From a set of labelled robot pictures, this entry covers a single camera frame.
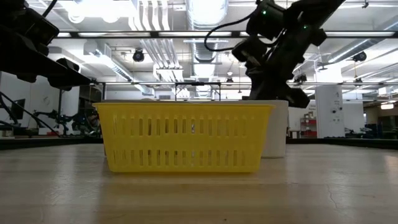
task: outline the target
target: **yellow plastic basket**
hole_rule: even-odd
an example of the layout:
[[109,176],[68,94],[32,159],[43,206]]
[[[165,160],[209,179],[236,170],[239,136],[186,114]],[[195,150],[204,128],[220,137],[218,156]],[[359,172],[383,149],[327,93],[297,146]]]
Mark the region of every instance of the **yellow plastic basket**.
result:
[[97,103],[113,172],[254,172],[272,105]]

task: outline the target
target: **security camera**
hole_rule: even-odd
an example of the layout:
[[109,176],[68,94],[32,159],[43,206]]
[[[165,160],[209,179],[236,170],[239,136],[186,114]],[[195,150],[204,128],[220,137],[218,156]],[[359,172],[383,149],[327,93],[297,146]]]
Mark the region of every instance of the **security camera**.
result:
[[144,53],[142,51],[142,49],[136,49],[136,52],[134,53],[134,55],[132,56],[132,59],[135,62],[142,62],[144,61]]
[[355,55],[355,56],[352,58],[352,60],[354,60],[354,62],[363,62],[363,61],[366,60],[367,57],[368,57],[368,56],[366,55],[365,52],[361,52],[361,53]]

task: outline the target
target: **cable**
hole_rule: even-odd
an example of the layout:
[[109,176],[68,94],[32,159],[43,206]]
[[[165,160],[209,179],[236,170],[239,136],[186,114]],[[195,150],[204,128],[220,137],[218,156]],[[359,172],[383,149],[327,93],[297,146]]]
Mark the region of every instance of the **cable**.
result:
[[43,17],[46,17],[50,11],[54,8],[55,4],[57,3],[58,0],[52,0],[52,2],[50,3],[50,5],[48,6],[48,8],[44,11],[43,13]]
[[27,114],[29,114],[33,119],[35,119],[36,121],[40,121],[42,124],[44,124],[44,126],[48,127],[53,133],[55,133],[58,137],[61,138],[61,135],[59,135],[58,132],[56,132],[54,129],[52,129],[48,124],[46,124],[44,121],[42,121],[40,118],[34,116],[32,113],[30,113],[29,111],[25,110],[25,108],[21,107],[19,104],[15,103],[12,99],[10,99],[7,95],[5,95],[3,92],[0,91],[0,97],[4,96],[7,100],[9,100],[13,105],[16,105],[17,107],[19,107],[20,109],[24,110]]
[[240,20],[235,21],[235,22],[225,23],[225,24],[216,26],[215,28],[213,28],[212,30],[210,30],[209,33],[207,33],[207,35],[206,35],[206,37],[205,37],[205,47],[206,47],[206,49],[209,50],[209,51],[211,51],[211,52],[223,52],[223,51],[227,51],[227,50],[233,50],[233,49],[234,49],[233,47],[227,47],[227,48],[223,48],[223,49],[211,49],[211,48],[209,48],[209,46],[207,46],[207,39],[209,38],[209,36],[210,36],[214,31],[216,31],[216,30],[218,30],[218,29],[221,29],[221,28],[224,28],[224,27],[227,27],[227,26],[233,26],[233,25],[236,25],[236,24],[240,24],[241,22],[244,22],[244,21],[250,19],[250,17],[254,14],[254,12],[255,12],[255,11],[253,11],[252,13],[250,13],[250,15],[246,16],[246,17],[243,18],[243,19],[240,19]]

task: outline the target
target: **metal frame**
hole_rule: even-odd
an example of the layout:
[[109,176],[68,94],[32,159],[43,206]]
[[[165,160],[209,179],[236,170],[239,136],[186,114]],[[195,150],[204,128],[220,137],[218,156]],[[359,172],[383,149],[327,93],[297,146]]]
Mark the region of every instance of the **metal frame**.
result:
[[[398,31],[325,31],[328,39],[396,39]],[[198,30],[148,30],[148,31],[93,31],[93,32],[61,32],[57,39],[200,39],[205,38],[207,31]],[[214,31],[210,37],[222,39],[240,39],[247,37],[245,30]]]

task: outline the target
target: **table surface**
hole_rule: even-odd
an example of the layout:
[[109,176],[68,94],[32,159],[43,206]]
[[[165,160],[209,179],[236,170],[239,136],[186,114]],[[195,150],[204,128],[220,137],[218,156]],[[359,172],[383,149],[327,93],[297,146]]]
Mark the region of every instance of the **table surface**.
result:
[[114,174],[102,145],[0,151],[0,223],[397,223],[398,151],[289,145],[255,174]]

